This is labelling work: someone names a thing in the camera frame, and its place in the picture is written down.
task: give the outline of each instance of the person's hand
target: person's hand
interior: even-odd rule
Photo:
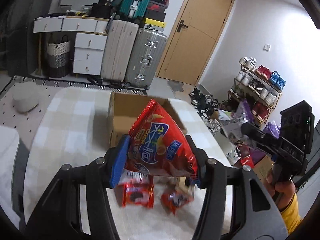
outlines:
[[[285,209],[290,201],[292,200],[294,193],[296,191],[296,187],[293,184],[292,181],[285,181],[285,182],[278,182],[276,185],[273,187],[271,185],[272,183],[272,169],[268,172],[267,179],[263,180],[263,185],[266,187],[268,190],[269,194],[271,197],[274,196],[275,192],[283,193],[279,203],[278,203],[278,209],[282,211]]]

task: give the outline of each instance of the wooden door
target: wooden door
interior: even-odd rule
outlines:
[[[159,77],[195,85],[207,64],[233,0],[189,0]]]

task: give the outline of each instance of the white suitcase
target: white suitcase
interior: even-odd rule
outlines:
[[[102,60],[103,79],[123,82],[138,28],[137,24],[126,21],[111,22]]]

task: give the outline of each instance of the blue sneaker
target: blue sneaker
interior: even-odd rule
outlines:
[[[277,71],[273,71],[273,73],[271,74],[271,78],[269,78],[269,82],[274,85],[277,80],[281,78],[281,76],[279,75],[279,73]]]
[[[277,82],[275,84],[275,88],[278,88],[280,91],[282,91],[284,86],[285,86],[284,79],[283,78],[278,78]]]

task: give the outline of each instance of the round cushion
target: round cushion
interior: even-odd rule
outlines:
[[[13,87],[13,105],[20,113],[28,112],[39,103],[39,91],[36,83],[16,83]]]

